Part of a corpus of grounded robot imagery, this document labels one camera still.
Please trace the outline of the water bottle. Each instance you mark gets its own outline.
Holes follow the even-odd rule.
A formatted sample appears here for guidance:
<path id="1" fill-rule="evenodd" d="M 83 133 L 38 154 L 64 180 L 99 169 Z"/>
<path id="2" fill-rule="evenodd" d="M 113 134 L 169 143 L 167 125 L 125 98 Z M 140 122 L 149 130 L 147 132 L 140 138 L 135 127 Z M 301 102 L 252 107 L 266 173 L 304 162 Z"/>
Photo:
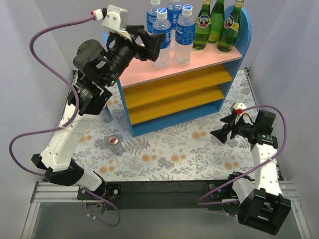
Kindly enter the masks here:
<path id="1" fill-rule="evenodd" d="M 172 0 L 166 7 L 167 9 L 167 18 L 171 23 L 171 44 L 170 50 L 174 51 L 175 45 L 175 28 L 177 20 L 182 13 L 182 3 L 180 0 Z"/>
<path id="2" fill-rule="evenodd" d="M 157 10 L 160 8 L 160 0 L 150 0 L 150 7 L 147 10 L 147 31 L 149 34 L 153 33 L 153 23 L 157 19 Z"/>
<path id="3" fill-rule="evenodd" d="M 175 28 L 175 53 L 173 61 L 176 65 L 185 66 L 190 63 L 191 50 L 195 35 L 195 19 L 193 6 L 185 4 Z"/>
<path id="4" fill-rule="evenodd" d="M 170 65 L 171 22 L 167 18 L 167 9 L 157 10 L 157 19 L 153 23 L 153 34 L 161 34 L 163 40 L 160 45 L 159 57 L 154 63 L 158 69 L 165 69 Z"/>

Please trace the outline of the green Perrier bottle yellow label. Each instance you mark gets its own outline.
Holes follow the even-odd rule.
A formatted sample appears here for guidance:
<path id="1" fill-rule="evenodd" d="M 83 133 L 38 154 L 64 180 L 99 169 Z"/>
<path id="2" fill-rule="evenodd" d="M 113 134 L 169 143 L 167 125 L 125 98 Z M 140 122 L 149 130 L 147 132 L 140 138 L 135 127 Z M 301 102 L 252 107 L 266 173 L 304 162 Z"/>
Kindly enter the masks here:
<path id="1" fill-rule="evenodd" d="M 195 35 L 193 48 L 204 49 L 210 35 L 210 5 L 211 0 L 204 0 L 201 10 L 195 21 Z"/>

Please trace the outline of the green Perrier bottle red label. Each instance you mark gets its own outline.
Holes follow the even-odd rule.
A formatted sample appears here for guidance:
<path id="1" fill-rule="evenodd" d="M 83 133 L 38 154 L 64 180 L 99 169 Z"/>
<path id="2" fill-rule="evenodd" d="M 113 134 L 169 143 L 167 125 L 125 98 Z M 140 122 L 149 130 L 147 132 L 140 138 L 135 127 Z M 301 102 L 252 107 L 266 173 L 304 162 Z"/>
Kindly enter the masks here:
<path id="1" fill-rule="evenodd" d="M 218 50 L 222 52 L 229 52 L 232 50 L 239 34 L 241 9 L 243 5 L 243 0 L 236 0 L 232 12 L 228 15 L 220 31 L 217 42 Z"/>

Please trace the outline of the red bull can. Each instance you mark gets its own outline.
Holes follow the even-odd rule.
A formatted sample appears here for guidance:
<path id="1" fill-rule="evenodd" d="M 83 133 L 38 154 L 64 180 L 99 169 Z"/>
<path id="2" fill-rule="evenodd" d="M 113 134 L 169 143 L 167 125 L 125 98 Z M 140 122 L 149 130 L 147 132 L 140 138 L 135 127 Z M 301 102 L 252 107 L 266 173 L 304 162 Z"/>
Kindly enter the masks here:
<path id="1" fill-rule="evenodd" d="M 102 112 L 103 112 L 104 121 L 106 123 L 110 123 L 113 120 L 113 117 L 112 117 L 112 114 L 111 114 L 107 104 L 104 105 Z"/>

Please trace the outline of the clear bottle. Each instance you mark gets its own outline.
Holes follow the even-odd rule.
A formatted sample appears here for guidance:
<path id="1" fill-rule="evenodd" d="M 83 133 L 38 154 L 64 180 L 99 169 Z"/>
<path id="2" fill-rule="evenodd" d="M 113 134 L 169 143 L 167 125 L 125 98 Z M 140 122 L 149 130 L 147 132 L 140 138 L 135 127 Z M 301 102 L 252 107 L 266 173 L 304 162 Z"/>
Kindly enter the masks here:
<path id="1" fill-rule="evenodd" d="M 119 138 L 115 135 L 112 135 L 109 137 L 109 147 L 111 149 L 111 151 L 119 156 L 119 155 L 122 155 L 124 150 L 123 150 L 123 146 L 122 146 L 122 143 L 120 142 Z"/>

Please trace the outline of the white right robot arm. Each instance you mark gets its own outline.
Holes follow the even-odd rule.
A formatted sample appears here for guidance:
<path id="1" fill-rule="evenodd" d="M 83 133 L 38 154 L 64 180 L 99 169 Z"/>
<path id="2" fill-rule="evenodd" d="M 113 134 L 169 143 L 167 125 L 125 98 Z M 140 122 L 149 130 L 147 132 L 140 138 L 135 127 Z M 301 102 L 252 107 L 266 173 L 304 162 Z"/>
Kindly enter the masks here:
<path id="1" fill-rule="evenodd" d="M 278 142 L 272 136 L 276 115 L 260 110 L 253 123 L 245 122 L 243 115 L 242 109 L 233 109 L 231 115 L 221 119 L 225 123 L 223 128 L 211 132 L 222 143 L 230 134 L 232 138 L 244 137 L 251 144 L 255 179 L 236 174 L 226 184 L 225 191 L 239 200 L 239 223 L 276 235 L 291 210 L 291 201 L 284 198 L 277 177 Z"/>

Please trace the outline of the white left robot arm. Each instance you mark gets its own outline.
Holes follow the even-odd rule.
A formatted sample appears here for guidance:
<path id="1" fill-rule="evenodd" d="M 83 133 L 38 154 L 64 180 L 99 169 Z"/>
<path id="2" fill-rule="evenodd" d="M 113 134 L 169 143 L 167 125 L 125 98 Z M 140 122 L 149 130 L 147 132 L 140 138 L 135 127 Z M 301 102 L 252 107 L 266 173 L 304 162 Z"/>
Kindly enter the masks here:
<path id="1" fill-rule="evenodd" d="M 67 97 L 60 129 L 46 149 L 31 158 L 37 168 L 45 171 L 44 177 L 50 183 L 77 184 L 88 189 L 95 199 L 107 194 L 107 183 L 97 173 L 78 165 L 72 155 L 88 126 L 112 96 L 108 88 L 119 80 L 134 58 L 156 61 L 165 38 L 163 33 L 148 34 L 142 25 L 129 25 L 126 32 L 128 39 L 111 33 L 106 46 L 89 39 L 78 47 L 73 64 L 83 76 Z"/>

